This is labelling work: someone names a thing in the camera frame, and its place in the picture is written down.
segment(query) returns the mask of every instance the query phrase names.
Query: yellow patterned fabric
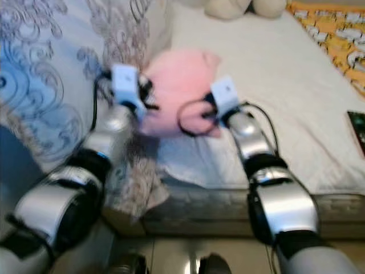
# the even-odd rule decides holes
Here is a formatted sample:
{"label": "yellow patterned fabric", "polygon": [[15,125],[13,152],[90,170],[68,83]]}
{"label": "yellow patterned fabric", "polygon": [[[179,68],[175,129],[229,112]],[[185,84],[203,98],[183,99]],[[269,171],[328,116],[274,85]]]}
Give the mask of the yellow patterned fabric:
{"label": "yellow patterned fabric", "polygon": [[293,2],[287,9],[365,98],[365,7]]}

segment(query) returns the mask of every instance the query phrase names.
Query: bed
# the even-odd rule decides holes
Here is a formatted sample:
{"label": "bed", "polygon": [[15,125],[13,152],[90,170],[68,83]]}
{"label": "bed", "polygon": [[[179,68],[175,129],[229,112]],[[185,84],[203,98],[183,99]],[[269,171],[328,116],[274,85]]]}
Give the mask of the bed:
{"label": "bed", "polygon": [[[176,3],[172,44],[220,55],[219,76],[231,75],[240,99],[259,104],[271,115],[284,159],[317,201],[322,235],[364,239],[365,159],[352,139],[345,113],[364,111],[365,98],[301,24],[288,11],[275,21],[246,14],[223,23],[206,17],[199,7]],[[222,184],[205,175],[210,182],[203,182],[194,168],[202,166],[202,155],[216,157],[222,152],[215,151],[211,142],[215,141],[161,141],[159,164],[170,198],[144,216],[148,234],[252,235],[246,178]],[[177,156],[183,150],[164,149],[179,145],[189,152],[195,147],[205,151]],[[226,172],[224,160],[214,164],[221,174]]]}

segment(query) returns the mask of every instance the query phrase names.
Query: smartphone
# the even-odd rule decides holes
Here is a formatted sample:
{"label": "smartphone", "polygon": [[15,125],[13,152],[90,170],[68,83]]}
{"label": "smartphone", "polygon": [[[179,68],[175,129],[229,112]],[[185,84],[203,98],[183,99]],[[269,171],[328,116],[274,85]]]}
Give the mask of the smartphone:
{"label": "smartphone", "polygon": [[350,118],[353,133],[356,136],[363,156],[365,156],[365,113],[348,111],[347,115]]}

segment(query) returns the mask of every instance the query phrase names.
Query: pink stuffed animal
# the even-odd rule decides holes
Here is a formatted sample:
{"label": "pink stuffed animal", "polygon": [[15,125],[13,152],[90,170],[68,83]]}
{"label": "pink stuffed animal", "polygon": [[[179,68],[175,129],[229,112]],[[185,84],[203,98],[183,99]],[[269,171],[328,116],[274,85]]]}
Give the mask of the pink stuffed animal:
{"label": "pink stuffed animal", "polygon": [[[202,50],[166,51],[143,71],[153,83],[154,104],[159,110],[149,110],[140,132],[154,137],[181,136],[177,113],[185,103],[203,99],[210,92],[220,58]],[[213,122],[201,115],[213,110],[208,102],[192,104],[183,111],[183,124],[189,131],[204,132],[212,128]],[[208,136],[219,137],[220,129],[215,127]]]}

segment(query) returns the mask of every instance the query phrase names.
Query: white bed sheet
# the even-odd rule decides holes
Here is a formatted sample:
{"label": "white bed sheet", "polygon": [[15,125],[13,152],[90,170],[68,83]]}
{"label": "white bed sheet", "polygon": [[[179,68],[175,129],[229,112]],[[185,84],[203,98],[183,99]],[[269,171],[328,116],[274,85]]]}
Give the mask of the white bed sheet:
{"label": "white bed sheet", "polygon": [[[269,113],[282,157],[312,193],[365,194],[365,159],[346,119],[347,110],[365,111],[365,100],[289,13],[222,22],[175,3],[174,24],[174,48],[220,55],[218,76],[231,75],[240,99]],[[248,187],[228,132],[161,140],[158,163],[167,176],[202,187]]]}

